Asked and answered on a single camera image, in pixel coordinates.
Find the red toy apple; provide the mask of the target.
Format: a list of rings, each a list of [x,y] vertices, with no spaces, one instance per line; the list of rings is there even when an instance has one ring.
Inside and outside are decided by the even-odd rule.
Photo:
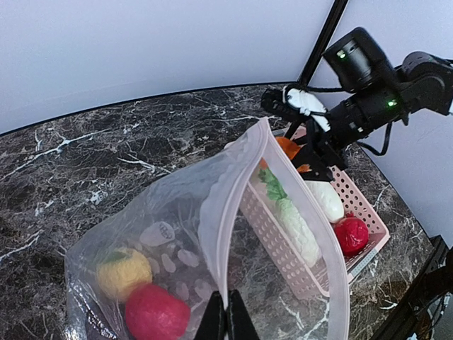
[[[190,320],[190,308],[165,289],[147,283],[125,304],[125,322],[135,339],[179,339]]]

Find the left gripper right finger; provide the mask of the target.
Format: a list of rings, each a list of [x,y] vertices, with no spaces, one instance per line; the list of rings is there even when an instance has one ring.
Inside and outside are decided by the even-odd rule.
[[[238,290],[230,290],[228,293],[226,330],[229,340],[260,339]]]

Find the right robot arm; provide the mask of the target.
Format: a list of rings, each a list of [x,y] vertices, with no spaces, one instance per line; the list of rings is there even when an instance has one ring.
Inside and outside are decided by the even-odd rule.
[[[386,154],[393,123],[408,124],[421,109],[452,114],[452,61],[426,52],[412,52],[402,65],[392,67],[383,50],[361,27],[331,45],[323,58],[336,73],[350,98],[332,109],[317,103],[312,90],[286,86],[283,101],[298,112],[306,134],[295,140],[300,150],[291,162],[308,181],[332,181],[332,167],[347,168],[343,150],[385,127],[381,151],[365,145],[376,156]]]

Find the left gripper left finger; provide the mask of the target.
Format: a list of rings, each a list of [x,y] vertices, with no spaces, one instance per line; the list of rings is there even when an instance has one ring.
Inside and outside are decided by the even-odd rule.
[[[223,299],[219,291],[212,293],[202,319],[203,339],[224,339],[226,319]]]

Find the yellow toy fruit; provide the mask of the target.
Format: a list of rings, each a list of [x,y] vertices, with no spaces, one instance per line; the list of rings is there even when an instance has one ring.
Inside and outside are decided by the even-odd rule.
[[[122,247],[110,252],[96,268],[99,288],[111,300],[125,302],[140,285],[151,283],[148,259],[139,251]]]

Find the pink perforated plastic basket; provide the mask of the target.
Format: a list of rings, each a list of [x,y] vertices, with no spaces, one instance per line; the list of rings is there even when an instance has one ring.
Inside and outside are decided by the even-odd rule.
[[[291,164],[299,150],[265,121],[247,132],[263,149],[240,209],[299,300],[350,284],[388,242],[386,225],[351,178],[306,181]]]

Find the clear zip top bag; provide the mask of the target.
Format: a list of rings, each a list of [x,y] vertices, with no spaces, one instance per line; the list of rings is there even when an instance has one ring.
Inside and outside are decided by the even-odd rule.
[[[260,339],[276,339],[289,325],[287,306],[297,298],[240,209],[263,155],[248,130],[213,157],[155,181],[66,253],[68,339],[135,339],[125,322],[128,299],[111,300],[96,280],[97,265],[122,247],[141,252],[151,265],[151,283],[190,308],[179,339],[203,339],[202,319],[215,291],[225,319],[229,291],[240,292]],[[327,298],[324,311],[296,311],[312,328],[306,339],[348,337],[348,284],[336,284]]]

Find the white toy radish with leaves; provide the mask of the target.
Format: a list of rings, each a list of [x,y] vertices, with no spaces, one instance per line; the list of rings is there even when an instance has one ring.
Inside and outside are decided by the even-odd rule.
[[[321,250],[312,231],[271,170],[260,169],[258,178],[265,184],[266,196],[274,203],[280,226],[306,265],[312,268],[321,258]]]

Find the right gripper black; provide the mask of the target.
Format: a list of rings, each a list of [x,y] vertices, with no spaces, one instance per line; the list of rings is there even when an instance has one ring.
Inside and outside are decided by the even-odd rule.
[[[314,99],[311,107],[304,110],[304,114],[316,122],[314,132],[320,134],[314,138],[316,152],[327,166],[336,166],[340,170],[348,167],[345,148],[375,130],[372,116],[355,98],[341,101],[330,110],[326,110],[323,104]],[[311,144],[302,145],[291,163],[305,181],[333,180],[330,168],[317,169],[319,158]]]

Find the orange toy fruit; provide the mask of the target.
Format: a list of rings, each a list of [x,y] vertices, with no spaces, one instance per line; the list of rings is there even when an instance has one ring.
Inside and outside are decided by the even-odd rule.
[[[294,142],[293,140],[290,140],[286,137],[276,137],[275,139],[276,139],[277,143],[279,144],[280,148],[282,149],[282,151],[287,155],[289,160],[293,160],[294,157],[299,152],[299,150],[302,148],[296,142]],[[262,158],[260,160],[258,168],[260,170],[268,169],[268,164],[264,160],[264,158]],[[297,171],[300,174],[303,174],[303,173],[311,172],[312,169],[308,164],[302,164],[301,166],[297,167]]]

